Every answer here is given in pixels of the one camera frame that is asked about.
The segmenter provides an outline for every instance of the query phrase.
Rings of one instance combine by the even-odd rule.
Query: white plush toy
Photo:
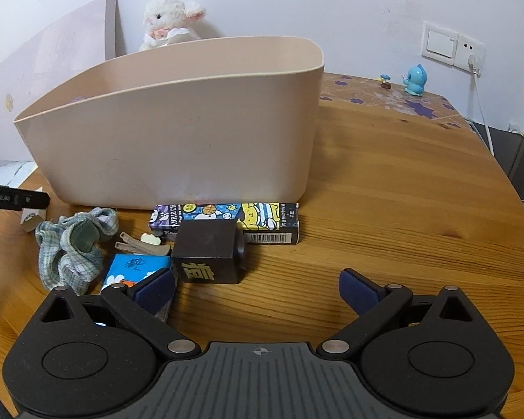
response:
[[[190,27],[205,16],[205,9],[194,1],[151,0],[144,12],[144,43],[140,51],[200,39]]]

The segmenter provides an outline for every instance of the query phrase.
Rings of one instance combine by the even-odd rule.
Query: pink board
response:
[[[116,0],[93,0],[0,63],[0,163],[31,161],[13,121],[60,83],[115,57]]]

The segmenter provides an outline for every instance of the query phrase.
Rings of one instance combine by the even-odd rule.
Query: blue gripper pad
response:
[[[343,299],[357,315],[363,315],[377,305],[382,298],[377,290],[369,287],[369,284],[373,284],[371,281],[367,284],[356,277],[353,274],[354,272],[355,271],[343,270],[340,273],[338,289],[341,299]]]
[[[173,299],[175,295],[175,277],[173,270],[162,270],[151,275],[152,279],[134,294],[134,302],[152,315]]]

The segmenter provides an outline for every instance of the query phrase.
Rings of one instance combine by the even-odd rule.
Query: power plug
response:
[[[481,57],[479,57],[479,55],[476,55],[475,53],[471,54],[468,57],[468,65],[470,66],[470,71],[473,74],[477,74],[479,76],[479,73],[481,72],[481,68],[483,66]]]

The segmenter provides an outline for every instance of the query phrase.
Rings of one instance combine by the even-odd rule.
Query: small white box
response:
[[[42,192],[43,188],[38,188],[36,192]],[[21,212],[21,227],[29,233],[34,230],[40,222],[44,222],[47,219],[46,209],[23,209]]]

